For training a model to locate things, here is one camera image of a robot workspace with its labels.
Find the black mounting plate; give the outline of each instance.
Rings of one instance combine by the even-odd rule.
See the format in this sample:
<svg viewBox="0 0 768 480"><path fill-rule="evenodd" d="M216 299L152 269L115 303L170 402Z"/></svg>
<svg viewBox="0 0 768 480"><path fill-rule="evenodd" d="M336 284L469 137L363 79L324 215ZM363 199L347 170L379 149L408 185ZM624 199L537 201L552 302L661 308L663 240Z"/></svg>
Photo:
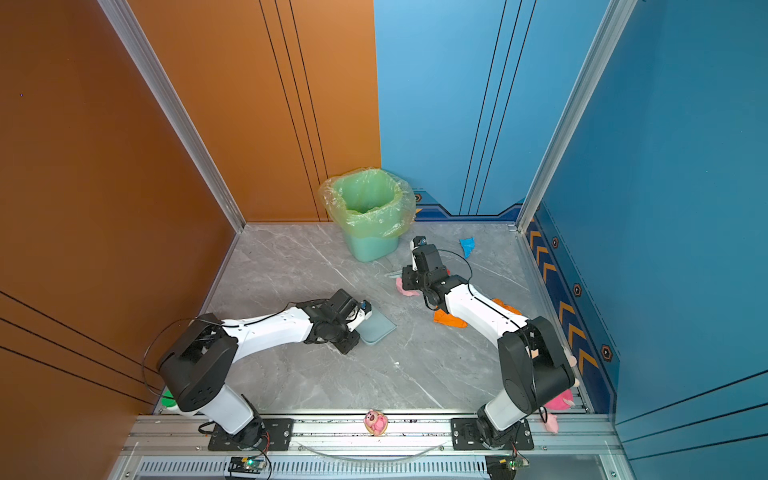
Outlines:
<svg viewBox="0 0 768 480"><path fill-rule="evenodd" d="M290 444L291 436L293 436L293 419L264 419L264 425L266 430L270 433L270 452L285 452ZM262 439L261 442L256 444L259 450L266 448L266 439ZM233 450L240 450L243 452L256 451L256 448L244 449L237 445L236 442L232 442L230 436L218 425L214 428L214 432L210 434L210 442L208 442L209 452L232 452Z"/></svg>
<svg viewBox="0 0 768 480"><path fill-rule="evenodd" d="M498 450L512 450L512 442L515 443L517 450L533 450L533 435L528 420L517 422L512 428L515 432L511 436L511 441ZM483 445L477 428L477 419L451 419L451 432L453 432L454 450L496 450Z"/></svg>

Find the pink plush toy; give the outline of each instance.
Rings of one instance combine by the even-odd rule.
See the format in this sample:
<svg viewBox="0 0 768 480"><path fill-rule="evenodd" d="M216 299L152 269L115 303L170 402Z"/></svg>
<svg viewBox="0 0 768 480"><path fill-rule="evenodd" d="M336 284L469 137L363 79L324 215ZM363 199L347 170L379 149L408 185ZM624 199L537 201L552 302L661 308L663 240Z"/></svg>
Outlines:
<svg viewBox="0 0 768 480"><path fill-rule="evenodd" d="M568 357L568 363L571 364L571 367L576 366L576 357L571 355L571 352L568 352L565 348L563 348L565 351L565 355ZM574 386L579 386L579 381L576 379L576 383ZM544 407L547 410L568 410L572 406L575 406L574 403L574 394L571 392L571 390L566 390L560 395L554 397L549 402L545 403ZM544 428L547 430L547 432L552 433L558 433L560 432L560 425L558 425L558 416L547 412L547 422L544 424Z"/></svg>
<svg viewBox="0 0 768 480"><path fill-rule="evenodd" d="M386 415L378 410L369 410L366 414L366 419L363 420L366 424L366 429L371 435L378 437L386 432L386 427L389 425L389 420Z"/></svg>

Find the orange cloth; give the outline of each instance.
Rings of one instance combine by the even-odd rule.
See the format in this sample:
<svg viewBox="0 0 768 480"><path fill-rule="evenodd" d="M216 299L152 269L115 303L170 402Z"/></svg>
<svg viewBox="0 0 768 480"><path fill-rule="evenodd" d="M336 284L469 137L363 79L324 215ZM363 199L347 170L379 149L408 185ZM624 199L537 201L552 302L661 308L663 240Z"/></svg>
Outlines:
<svg viewBox="0 0 768 480"><path fill-rule="evenodd" d="M505 304L498 298L494 298L493 303L495 303L496 305L499 305L503 309L509 310L512 313L517 313L518 315L522 315L522 313L520 313L520 310ZM454 326L459 329L465 329L467 328L467 325L468 325L467 322L465 322L464 320L458 318L457 316L453 316L450 313L443 312L442 310L437 310L435 312L435 322L442 323L443 325L447 325L447 326Z"/></svg>
<svg viewBox="0 0 768 480"><path fill-rule="evenodd" d="M457 316L453 316L450 313L445 313L440 309L435 311L435 321L437 323L442 323L443 325L447 326L454 326L459 329L465 329L468 325L464 320L458 318Z"/></svg>
<svg viewBox="0 0 768 480"><path fill-rule="evenodd" d="M522 313L520 313L520 310L514 308L513 306L507 305L506 303L502 302L498 298L494 298L493 303L495 303L496 305L500 306L503 309L509 310L512 313L515 313L517 315L522 315Z"/></svg>

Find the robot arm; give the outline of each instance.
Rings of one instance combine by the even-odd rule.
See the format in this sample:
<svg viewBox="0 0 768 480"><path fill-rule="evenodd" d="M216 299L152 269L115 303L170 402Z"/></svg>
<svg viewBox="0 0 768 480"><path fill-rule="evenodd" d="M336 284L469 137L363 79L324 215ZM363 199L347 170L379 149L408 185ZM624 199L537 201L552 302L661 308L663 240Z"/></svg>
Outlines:
<svg viewBox="0 0 768 480"><path fill-rule="evenodd" d="M527 319L480 294L467 280L449 275L426 238L411 242L412 264L402 269L405 290L472 325L498 348L502 390L478 411L478 431L491 447L505 445L516 422L574 385L575 377L554 327ZM230 366L252 353L284 343L331 342L347 354L359 341L355 328L372 312L344 290L332 298L298 303L280 313L219 321L206 314L193 321L160 358L157 371L177 401L179 413L198 412L218 423L235 442L256 445L264 424L244 396L224 383Z"/></svg>
<svg viewBox="0 0 768 480"><path fill-rule="evenodd" d="M207 313L195 319L160 358L157 371L181 415L202 413L232 435L255 445L264 425L258 411L224 380L237 360L284 343L332 343L346 355L357 345L355 328L372 307L344 290L330 299L310 300L282 312L249 319L219 321Z"/></svg>
<svg viewBox="0 0 768 480"><path fill-rule="evenodd" d="M512 426L574 385L552 324L544 317L516 315L449 275L439 251L426 238L411 241L412 264L402 269L404 290L421 290L426 301L456 316L498 348L502 390L478 411L478 430L489 446L504 445Z"/></svg>

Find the green object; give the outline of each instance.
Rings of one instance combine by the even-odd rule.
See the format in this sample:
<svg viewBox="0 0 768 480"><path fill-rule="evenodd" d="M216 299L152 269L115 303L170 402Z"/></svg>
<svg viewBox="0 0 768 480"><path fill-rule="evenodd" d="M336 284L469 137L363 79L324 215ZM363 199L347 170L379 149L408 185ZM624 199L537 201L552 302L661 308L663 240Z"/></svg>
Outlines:
<svg viewBox="0 0 768 480"><path fill-rule="evenodd" d="M344 240L349 251L361 262L372 262L381 257L385 257L397 250L397 244L400 237L378 238L366 237L357 238L344 233Z"/></svg>
<svg viewBox="0 0 768 480"><path fill-rule="evenodd" d="M380 168L329 178L319 193L328 214L344 230L349 251L361 262L395 251L416 215L408 182Z"/></svg>
<svg viewBox="0 0 768 480"><path fill-rule="evenodd" d="M176 400L169 399L168 398L169 396L172 396L172 395L170 394L170 392L165 390L165 391L163 391L163 396L160 399L160 403L163 405L163 407L165 407L167 409L169 409L170 407L176 406Z"/></svg>

